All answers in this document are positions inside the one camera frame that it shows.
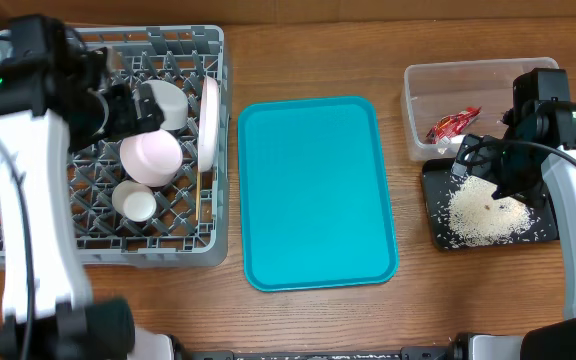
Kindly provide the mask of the white cup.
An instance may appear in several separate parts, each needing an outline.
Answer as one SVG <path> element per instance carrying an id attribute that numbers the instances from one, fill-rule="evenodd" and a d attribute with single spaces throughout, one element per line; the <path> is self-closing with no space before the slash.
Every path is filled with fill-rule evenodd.
<path id="1" fill-rule="evenodd" d="M 157 202 L 150 188 L 130 180 L 114 188 L 111 202 L 116 212 L 133 222 L 144 222 L 157 210 Z"/>

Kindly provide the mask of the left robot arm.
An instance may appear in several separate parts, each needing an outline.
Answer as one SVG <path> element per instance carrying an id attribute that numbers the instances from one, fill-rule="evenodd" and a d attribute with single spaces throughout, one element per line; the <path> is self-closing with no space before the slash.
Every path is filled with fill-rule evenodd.
<path id="1" fill-rule="evenodd" d="M 139 328 L 121 298 L 95 303 L 74 238 L 67 160 L 104 139 L 157 130 L 152 89 L 110 85 L 106 49 L 43 15 L 9 23 L 0 64 L 3 359 L 177 359 L 174 340 Z"/>

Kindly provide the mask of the large white plate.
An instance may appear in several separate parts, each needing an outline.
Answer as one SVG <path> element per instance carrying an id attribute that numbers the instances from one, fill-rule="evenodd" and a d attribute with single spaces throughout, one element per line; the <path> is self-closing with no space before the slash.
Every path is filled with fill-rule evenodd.
<path id="1" fill-rule="evenodd" d="M 210 171 L 214 164 L 219 133 L 220 97 L 219 85 L 212 77 L 205 77 L 199 116 L 199 134 L 197 140 L 198 170 Z"/>

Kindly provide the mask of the red snack wrapper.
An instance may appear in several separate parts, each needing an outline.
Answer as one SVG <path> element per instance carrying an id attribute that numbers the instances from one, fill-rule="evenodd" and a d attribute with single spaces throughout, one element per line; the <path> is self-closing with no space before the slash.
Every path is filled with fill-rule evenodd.
<path id="1" fill-rule="evenodd" d="M 456 114 L 441 118 L 426 134 L 429 144 L 448 145 L 460 136 L 480 115 L 481 107 L 467 107 Z"/>

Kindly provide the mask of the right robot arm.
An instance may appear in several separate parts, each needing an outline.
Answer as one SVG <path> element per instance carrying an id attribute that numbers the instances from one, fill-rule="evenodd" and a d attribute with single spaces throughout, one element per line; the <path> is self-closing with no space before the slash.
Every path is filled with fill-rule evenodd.
<path id="1" fill-rule="evenodd" d="M 535 205 L 546 197 L 556 217 L 565 267 L 564 319 L 523 336 L 462 333 L 449 359 L 576 359 L 576 103 L 563 69 L 535 68 L 513 82 L 513 106 L 496 139 L 468 135 L 452 168 L 495 184 L 493 199 Z"/>

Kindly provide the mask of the small white bowl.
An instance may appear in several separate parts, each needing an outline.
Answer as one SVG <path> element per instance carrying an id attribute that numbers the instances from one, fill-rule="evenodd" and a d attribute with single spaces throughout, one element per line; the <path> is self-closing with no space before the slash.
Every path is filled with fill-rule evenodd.
<path id="1" fill-rule="evenodd" d="M 123 139 L 120 161 L 134 181 L 161 187 L 170 183 L 182 166 L 183 151 L 173 135 L 157 130 Z"/>

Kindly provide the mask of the wooden chopstick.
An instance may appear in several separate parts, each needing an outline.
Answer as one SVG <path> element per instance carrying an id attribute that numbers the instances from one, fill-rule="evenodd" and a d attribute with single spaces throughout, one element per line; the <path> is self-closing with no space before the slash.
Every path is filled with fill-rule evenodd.
<path id="1" fill-rule="evenodd" d="M 196 175 L 196 190 L 195 190 L 195 221 L 199 224 L 200 213 L 201 213 L 201 185 L 202 183 L 202 173 L 197 172 Z"/>

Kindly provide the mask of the grey metal bowl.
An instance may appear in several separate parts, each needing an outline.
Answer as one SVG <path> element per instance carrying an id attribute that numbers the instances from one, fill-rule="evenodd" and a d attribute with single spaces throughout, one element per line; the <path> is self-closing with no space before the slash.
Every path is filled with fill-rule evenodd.
<path id="1" fill-rule="evenodd" d="M 187 124 L 188 98 L 176 85 L 163 80 L 148 80 L 135 90 L 140 132 L 180 130 Z"/>

